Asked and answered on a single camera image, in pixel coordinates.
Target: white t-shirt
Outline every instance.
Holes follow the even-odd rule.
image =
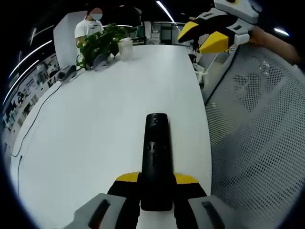
[[[80,23],[75,27],[74,35],[75,38],[82,37],[85,35],[92,35],[96,32],[103,32],[104,28],[100,21],[89,21],[84,18]]]

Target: office desk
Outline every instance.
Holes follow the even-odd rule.
[[[150,113],[168,115],[175,172],[194,176],[207,195],[211,193],[208,123],[188,51],[145,45],[134,47],[134,53],[132,61],[116,61],[63,84],[43,105],[25,138],[20,197],[41,227],[64,227],[76,209],[107,193],[116,177],[141,170],[145,119]],[[13,154],[43,101],[59,85],[54,84],[34,106]],[[15,186],[18,163],[19,157],[12,158]],[[138,228],[152,220],[146,213]],[[158,227],[168,218],[174,224],[172,213],[151,215]]]

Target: green leaves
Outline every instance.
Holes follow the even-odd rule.
[[[90,36],[85,36],[85,45],[79,45],[82,61],[77,57],[76,65],[87,69],[92,66],[95,58],[100,54],[109,56],[111,53],[114,57],[119,53],[118,42],[126,37],[125,29],[119,28],[116,24],[109,24],[102,33],[97,32]]]

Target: black remote control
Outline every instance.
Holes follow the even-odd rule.
[[[174,183],[167,115],[149,114],[146,117],[140,174],[141,208],[146,211],[170,211],[173,208]]]

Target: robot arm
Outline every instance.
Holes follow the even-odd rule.
[[[233,44],[247,43],[258,13],[248,0],[214,0],[215,8],[186,23],[178,41],[185,42],[210,34],[199,48],[200,53],[223,52]]]

